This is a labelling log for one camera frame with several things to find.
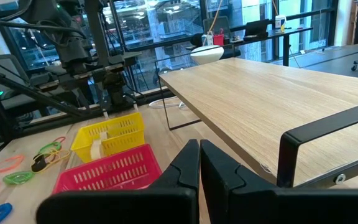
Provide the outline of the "yellow plastic basket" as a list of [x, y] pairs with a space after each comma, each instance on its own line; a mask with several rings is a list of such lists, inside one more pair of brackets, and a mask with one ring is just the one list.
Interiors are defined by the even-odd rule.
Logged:
[[145, 144], [144, 129], [139, 112], [87, 125], [78, 130], [71, 150], [88, 163], [94, 160], [91, 152], [94, 142], [100, 143], [103, 156], [111, 156]]

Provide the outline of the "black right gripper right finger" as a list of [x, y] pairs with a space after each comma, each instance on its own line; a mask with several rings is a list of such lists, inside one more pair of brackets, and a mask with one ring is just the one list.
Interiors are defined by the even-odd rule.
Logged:
[[200, 159], [211, 224], [358, 224], [358, 189], [280, 188], [205, 139]]

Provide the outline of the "white mushroom lamp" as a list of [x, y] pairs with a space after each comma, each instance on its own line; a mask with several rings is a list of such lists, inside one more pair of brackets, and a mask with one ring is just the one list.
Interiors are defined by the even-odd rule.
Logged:
[[207, 45], [197, 47], [191, 51], [190, 57], [198, 64], [203, 65], [206, 63], [218, 61], [224, 53], [224, 49], [219, 45]]

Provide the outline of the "red plastic basket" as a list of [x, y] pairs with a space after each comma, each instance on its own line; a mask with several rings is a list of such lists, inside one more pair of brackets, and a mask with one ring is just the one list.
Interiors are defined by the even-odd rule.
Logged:
[[144, 144], [62, 172], [52, 193], [144, 189], [161, 174], [151, 146]]

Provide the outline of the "wooden riser shelf black frame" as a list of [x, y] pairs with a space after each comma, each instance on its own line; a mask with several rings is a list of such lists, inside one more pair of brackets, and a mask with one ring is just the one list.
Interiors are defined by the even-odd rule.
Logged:
[[[358, 78], [228, 58], [161, 81], [260, 176], [276, 182], [286, 132], [358, 106]], [[358, 161], [358, 124], [302, 144], [294, 185]]]

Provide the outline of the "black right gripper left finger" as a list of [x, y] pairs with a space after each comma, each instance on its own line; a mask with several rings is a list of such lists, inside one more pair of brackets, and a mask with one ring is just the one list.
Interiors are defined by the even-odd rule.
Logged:
[[37, 224], [199, 224], [200, 145], [190, 139], [141, 190], [68, 191], [45, 199]]

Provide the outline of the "black aluminium rig frame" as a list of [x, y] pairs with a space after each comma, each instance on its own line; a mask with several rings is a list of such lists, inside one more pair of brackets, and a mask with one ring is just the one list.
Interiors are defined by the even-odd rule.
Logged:
[[0, 84], [32, 98], [40, 105], [51, 106], [64, 112], [64, 115], [57, 118], [48, 118], [45, 121], [38, 121], [35, 124], [21, 126], [15, 119], [9, 116], [0, 100], [0, 136], [5, 143], [31, 134], [37, 134], [50, 129], [97, 118], [101, 116], [103, 112], [101, 105], [90, 109], [78, 109], [74, 106], [67, 106], [63, 104], [63, 100], [57, 98], [56, 95], [51, 95], [48, 91], [43, 92], [34, 86], [27, 87], [18, 84], [6, 78], [2, 73], [0, 73]]

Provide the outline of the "yellow rubber band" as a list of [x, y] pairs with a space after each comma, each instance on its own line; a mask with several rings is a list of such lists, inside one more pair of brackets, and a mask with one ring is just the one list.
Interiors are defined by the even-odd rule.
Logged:
[[44, 155], [45, 155], [45, 160], [47, 162], [47, 166], [40, 172], [43, 172], [43, 171], [47, 170], [49, 167], [53, 166], [54, 164], [56, 164], [64, 159], [67, 159], [70, 155], [70, 152], [66, 151], [66, 150], [59, 150], [59, 151], [55, 151], [51, 154], [44, 154]]

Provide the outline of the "green spiral wrist coil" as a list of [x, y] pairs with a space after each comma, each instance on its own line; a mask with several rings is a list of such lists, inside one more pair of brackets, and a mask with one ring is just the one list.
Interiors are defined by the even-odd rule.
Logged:
[[32, 171], [14, 172], [4, 176], [2, 181], [7, 185], [19, 185], [28, 182], [34, 175]]

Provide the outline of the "red cup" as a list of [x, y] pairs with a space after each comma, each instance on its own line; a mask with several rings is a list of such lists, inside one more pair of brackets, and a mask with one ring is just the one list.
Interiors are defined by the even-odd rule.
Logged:
[[223, 28], [220, 28], [219, 32], [217, 34], [213, 35], [213, 44], [214, 45], [224, 45], [224, 30]]

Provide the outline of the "black background desk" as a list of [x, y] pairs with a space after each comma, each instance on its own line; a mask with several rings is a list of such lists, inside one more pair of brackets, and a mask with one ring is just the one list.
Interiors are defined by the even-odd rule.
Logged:
[[229, 44], [223, 45], [222, 48], [224, 49], [223, 56], [220, 59], [227, 59], [230, 57], [237, 57], [239, 56], [239, 52], [236, 50], [236, 47], [240, 45], [247, 45], [252, 44], [254, 42], [261, 42], [270, 39], [279, 39], [283, 37], [283, 66], [289, 66], [289, 58], [291, 55], [291, 45], [290, 45], [290, 35], [297, 34], [305, 31], [313, 30], [312, 27], [301, 27], [299, 29], [288, 29], [285, 30], [283, 33], [276, 33], [275, 30], [269, 30], [268, 36], [261, 38], [261, 39], [254, 39], [254, 40], [238, 40], [235, 42], [230, 42]]

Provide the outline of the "black desk screen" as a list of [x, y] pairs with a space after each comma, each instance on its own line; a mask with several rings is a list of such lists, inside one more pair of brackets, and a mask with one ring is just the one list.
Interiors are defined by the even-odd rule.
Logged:
[[244, 40], [261, 39], [268, 36], [269, 19], [248, 22], [244, 33]]

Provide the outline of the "orange rubber band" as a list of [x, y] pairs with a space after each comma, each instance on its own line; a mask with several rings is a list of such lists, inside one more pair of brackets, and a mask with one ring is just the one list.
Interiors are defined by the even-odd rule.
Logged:
[[0, 173], [16, 168], [23, 162], [23, 160], [23, 155], [16, 155], [3, 160], [2, 162], [0, 162]]

